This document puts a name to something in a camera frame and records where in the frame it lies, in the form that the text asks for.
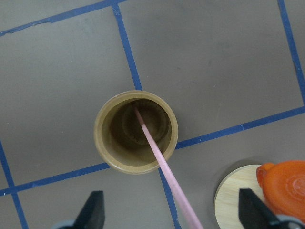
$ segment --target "orange lid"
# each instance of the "orange lid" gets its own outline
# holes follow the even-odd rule
[[[256,176],[272,212],[305,222],[305,161],[267,163],[257,168]]]

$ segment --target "blue line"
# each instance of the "blue line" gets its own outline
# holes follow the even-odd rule
[[[9,185],[10,188],[14,188],[15,184],[14,184],[11,172],[10,172],[10,167],[9,167],[8,161],[7,161],[7,159],[5,157],[5,154],[4,154],[4,150],[3,150],[3,147],[2,147],[1,141],[0,141],[0,160],[1,160],[2,168],[3,168],[4,174],[5,174],[6,180],[8,182],[8,185]],[[19,217],[22,229],[28,229],[29,226],[28,226],[28,223],[25,219],[24,212],[22,210],[22,206],[21,206],[18,194],[17,193],[12,193],[12,198],[13,198],[13,201],[14,201],[14,204],[15,204],[16,211],[18,213],[18,217]]]
[[[290,111],[285,111],[285,112],[275,114],[275,115],[271,115],[271,116],[261,118],[261,119],[255,120],[255,121],[251,121],[251,122],[248,122],[248,123],[236,125],[236,126],[224,129],[224,130],[219,130],[219,131],[207,134],[207,135],[202,135],[202,136],[199,136],[199,137],[195,137],[195,138],[191,138],[191,139],[188,139],[188,140],[178,142],[177,146],[176,146],[176,149],[181,149],[181,148],[192,146],[192,145],[195,145],[195,144],[198,144],[198,143],[201,143],[201,142],[210,141],[210,140],[222,137],[222,136],[234,134],[234,133],[237,133],[237,132],[241,132],[243,130],[248,130],[248,129],[258,127],[258,126],[261,126],[261,125],[265,125],[265,124],[268,124],[268,123],[273,123],[275,121],[282,120],[282,119],[289,118],[289,117],[299,115],[299,114],[303,114],[303,113],[305,113],[305,107],[299,107],[299,108],[296,108],[296,109],[293,109],[293,110],[290,110]]]
[[[166,195],[166,199],[167,199],[167,203],[168,203],[168,206],[170,208],[170,211],[171,211],[171,215],[172,215],[172,219],[173,219],[173,224],[175,226],[175,229],[182,229],[181,226],[180,226],[180,223],[178,221],[178,213],[177,213],[177,209],[176,209],[176,205],[175,205],[175,202],[173,200],[173,195],[172,195],[172,191],[165,179],[165,176],[162,172],[162,170],[159,168],[159,173],[160,173],[160,177],[161,177],[161,181],[162,181],[162,184],[163,184],[163,188],[164,188],[164,192],[165,192],[165,195]]]
[[[122,19],[122,14],[121,14],[119,5],[114,4],[112,6],[112,9],[113,9],[114,16],[115,16],[116,21],[117,21],[118,26],[119,26],[119,32],[120,32],[121,40],[122,40],[123,47],[124,47],[124,50],[125,50],[127,62],[128,62],[129,68],[130,68],[130,72],[132,74],[134,87],[135,87],[136,90],[142,90],[138,70],[137,70],[137,67],[136,67],[135,62],[134,62],[132,49],[131,49],[130,44],[129,44],[128,36],[127,36],[127,33],[126,33],[126,29],[125,29],[125,26],[124,26],[124,22],[123,22],[123,19]]]
[[[55,22],[62,21],[64,19],[68,19],[68,18],[72,18],[72,17],[78,16],[78,15],[81,15],[84,13],[89,13],[89,12],[92,12],[95,10],[100,10],[100,9],[106,8],[108,6],[111,6],[113,4],[117,4],[119,2],[124,2],[124,1],[126,1],[126,0],[105,0],[105,1],[97,2],[92,5],[79,7],[79,8],[70,10],[70,11],[66,11],[64,13],[56,14],[56,15],[48,17],[48,18],[44,18],[44,19],[41,19],[38,21],[33,21],[28,24],[24,24],[24,25],[21,25],[21,26],[18,26],[18,27],[9,29],[9,30],[2,31],[2,32],[0,32],[0,36],[3,36],[7,33],[14,33],[14,32],[26,29],[28,27],[42,24],[42,23],[55,23]]]
[[[44,178],[44,179],[41,179],[41,180],[36,180],[36,181],[32,181],[32,182],[29,182],[29,183],[26,183],[26,184],[17,185],[17,186],[14,186],[14,187],[10,187],[10,188],[0,190],[0,196],[4,196],[4,195],[15,193],[15,192],[24,191],[24,190],[31,189],[31,188],[34,188],[34,187],[48,185],[48,184],[51,184],[51,183],[55,183],[55,182],[66,180],[66,179],[71,179],[71,178],[74,178],[74,177],[79,177],[79,176],[82,176],[82,175],[85,175],[85,174],[97,172],[97,171],[104,170],[104,169],[107,169],[107,168],[110,168],[110,166],[107,163],[101,163],[101,164],[98,164],[98,165],[74,170],[72,172],[63,173],[63,174],[59,174],[59,175],[56,175],[56,176],[52,176],[52,177]]]
[[[286,33],[286,37],[287,37],[292,61],[295,65],[296,76],[297,76],[297,80],[299,82],[303,103],[305,104],[305,80],[304,80],[304,75],[303,75],[299,55],[297,53],[295,40],[294,40],[294,36],[292,34],[292,29],[291,29],[291,26],[290,26],[290,22],[289,22],[289,18],[288,18],[288,14],[287,14],[287,11],[286,11],[286,6],[285,6],[284,0],[278,0],[278,5],[279,5],[280,11],[281,11],[282,22],[283,22],[283,26],[284,26],[284,29],[285,29],[285,33]]]
[[[17,213],[18,213],[18,217],[19,217],[22,229],[29,229],[29,226],[28,226],[28,223],[25,219],[24,212],[22,210],[22,206],[21,206],[21,203],[20,203],[20,200],[19,200],[19,197],[18,197],[17,193],[12,193],[12,198],[13,198],[15,208],[16,208]]]

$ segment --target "wooden coaster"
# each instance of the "wooden coaster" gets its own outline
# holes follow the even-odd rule
[[[220,183],[214,199],[214,209],[221,229],[244,229],[238,218],[238,196],[240,188],[250,188],[261,199],[263,191],[256,180],[256,169],[260,165],[240,167],[227,175]]]

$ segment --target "beige cup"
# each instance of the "beige cup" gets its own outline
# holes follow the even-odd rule
[[[132,105],[139,109],[165,160],[169,159],[178,140],[176,117],[164,100],[145,91],[128,91],[110,99],[96,117],[94,141],[111,167],[124,173],[143,174],[159,165]]]

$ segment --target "pink stick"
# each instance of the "pink stick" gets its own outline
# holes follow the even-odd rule
[[[160,168],[162,172],[164,173],[165,179],[167,180],[171,191],[173,192],[173,195],[178,202],[178,205],[186,218],[189,228],[190,229],[203,229],[203,226],[201,225],[199,219],[197,218],[192,206],[190,205],[189,201],[187,200],[185,194],[183,193],[180,185],[178,184],[175,176],[173,175],[171,169],[169,168],[168,164],[166,163],[166,160],[164,159],[160,149],[158,148],[156,142],[154,141],[153,137],[149,133],[144,120],[142,119],[142,116],[140,115],[140,112],[137,107],[134,106],[134,111],[137,115],[137,118],[139,120],[139,123],[142,127],[142,130],[144,131],[144,134],[147,138],[147,141],[152,148],[152,151],[160,165]]]

